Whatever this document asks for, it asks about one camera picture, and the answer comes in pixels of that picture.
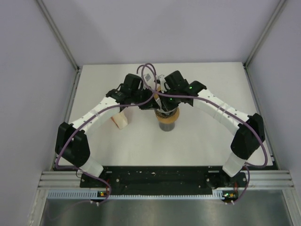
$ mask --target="wall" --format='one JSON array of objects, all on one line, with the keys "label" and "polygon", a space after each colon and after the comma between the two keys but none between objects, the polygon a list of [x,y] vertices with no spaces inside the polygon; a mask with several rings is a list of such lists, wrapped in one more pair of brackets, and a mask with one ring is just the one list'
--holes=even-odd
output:
[{"label": "wall", "polygon": [[0,224],[24,226],[75,72],[33,0],[0,3]]},{"label": "wall", "polygon": [[250,66],[280,166],[301,194],[301,1],[290,0]]},{"label": "wall", "polygon": [[44,0],[80,64],[245,61],[279,0]]}]

